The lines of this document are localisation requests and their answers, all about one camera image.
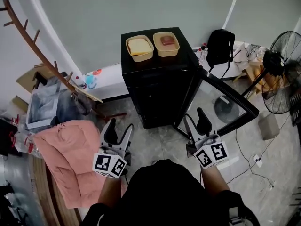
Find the food container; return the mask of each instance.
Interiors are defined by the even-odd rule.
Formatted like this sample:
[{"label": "food container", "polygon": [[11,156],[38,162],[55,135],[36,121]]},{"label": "food container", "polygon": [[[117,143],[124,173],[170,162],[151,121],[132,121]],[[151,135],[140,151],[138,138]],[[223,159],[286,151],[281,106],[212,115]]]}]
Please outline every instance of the food container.
[{"label": "food container", "polygon": [[[171,36],[174,39],[174,44],[163,45],[161,37]],[[180,45],[176,36],[172,32],[158,32],[153,35],[154,44],[160,57],[172,57],[178,54]]]},{"label": "food container", "polygon": [[[149,45],[150,45],[152,51],[149,52],[149,53],[143,54],[143,55],[135,55],[135,56],[131,55],[130,49],[129,49],[129,47],[128,47],[127,44],[128,44],[128,42],[129,42],[130,40],[133,40],[133,39],[145,39],[145,40],[149,43]],[[149,40],[149,38],[146,37],[145,35],[137,35],[137,36],[128,38],[128,39],[126,40],[126,47],[127,47],[128,53],[130,54],[130,56],[133,58],[133,60],[134,60],[135,62],[141,62],[141,61],[144,61],[144,60],[147,60],[147,59],[152,58],[152,56],[153,56],[153,54],[154,54],[154,49],[155,49],[154,46],[153,46],[153,44],[152,44],[151,41]]]}]

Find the black cabinet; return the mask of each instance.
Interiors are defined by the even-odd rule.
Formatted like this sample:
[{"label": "black cabinet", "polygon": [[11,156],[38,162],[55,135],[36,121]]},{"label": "black cabinet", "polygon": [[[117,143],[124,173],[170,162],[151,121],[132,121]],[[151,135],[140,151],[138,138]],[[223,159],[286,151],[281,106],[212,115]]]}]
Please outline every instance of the black cabinet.
[{"label": "black cabinet", "polygon": [[[153,43],[153,34],[156,32],[172,32],[180,44],[178,54],[174,57],[159,57],[155,49],[153,58],[139,63],[134,62],[127,51],[126,40],[136,35],[146,35]],[[179,125],[201,83],[208,83],[244,111],[233,122],[217,128],[220,136],[258,116],[259,111],[254,105],[199,66],[196,55],[179,28],[153,29],[121,35],[121,66],[122,76],[144,128],[173,125],[176,130],[188,137],[187,132]]]},{"label": "black cabinet", "polygon": [[[155,49],[153,58],[134,62],[127,51],[126,40],[146,35],[153,43],[153,34],[157,32],[172,32],[177,37],[180,44],[178,54],[159,57]],[[198,59],[181,30],[165,28],[121,35],[121,65],[122,76],[144,128],[173,125],[188,91],[193,90],[191,82],[198,68]]]}]

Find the plastic bag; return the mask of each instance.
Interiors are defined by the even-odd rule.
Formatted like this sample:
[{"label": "plastic bag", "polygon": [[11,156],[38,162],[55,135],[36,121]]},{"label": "plastic bag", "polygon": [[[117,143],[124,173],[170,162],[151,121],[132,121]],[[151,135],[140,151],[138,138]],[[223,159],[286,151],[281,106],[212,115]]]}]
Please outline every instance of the plastic bag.
[{"label": "plastic bag", "polygon": [[31,154],[38,158],[43,158],[35,143],[33,142],[32,136],[34,135],[34,133],[31,133],[27,130],[25,121],[26,115],[20,116],[19,123],[17,125],[18,132],[15,134],[15,148],[19,152]]},{"label": "plastic bag", "polygon": [[32,91],[26,117],[26,125],[32,132],[38,132],[53,126],[56,117],[61,82],[56,81]]}]

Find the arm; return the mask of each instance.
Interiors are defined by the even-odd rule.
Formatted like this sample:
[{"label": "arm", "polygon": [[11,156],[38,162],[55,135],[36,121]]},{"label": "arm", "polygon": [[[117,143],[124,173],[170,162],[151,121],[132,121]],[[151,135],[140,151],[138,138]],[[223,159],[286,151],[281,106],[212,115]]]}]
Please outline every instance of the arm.
[{"label": "arm", "polygon": [[98,203],[113,208],[121,198],[121,178],[106,178]]},{"label": "arm", "polygon": [[202,169],[201,172],[203,175],[205,190],[211,196],[216,196],[222,191],[230,190],[216,166]]}]

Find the white block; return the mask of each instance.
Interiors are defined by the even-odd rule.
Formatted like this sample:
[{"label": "white block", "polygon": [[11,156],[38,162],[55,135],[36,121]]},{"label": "white block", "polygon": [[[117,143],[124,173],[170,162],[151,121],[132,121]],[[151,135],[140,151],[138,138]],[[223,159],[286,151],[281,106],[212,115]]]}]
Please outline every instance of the white block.
[{"label": "white block", "polygon": [[229,154],[226,143],[222,141],[202,146],[194,153],[194,156],[201,164],[201,167],[206,169],[228,159]]},{"label": "white block", "polygon": [[119,178],[127,162],[119,155],[94,154],[92,170],[110,178]]}]

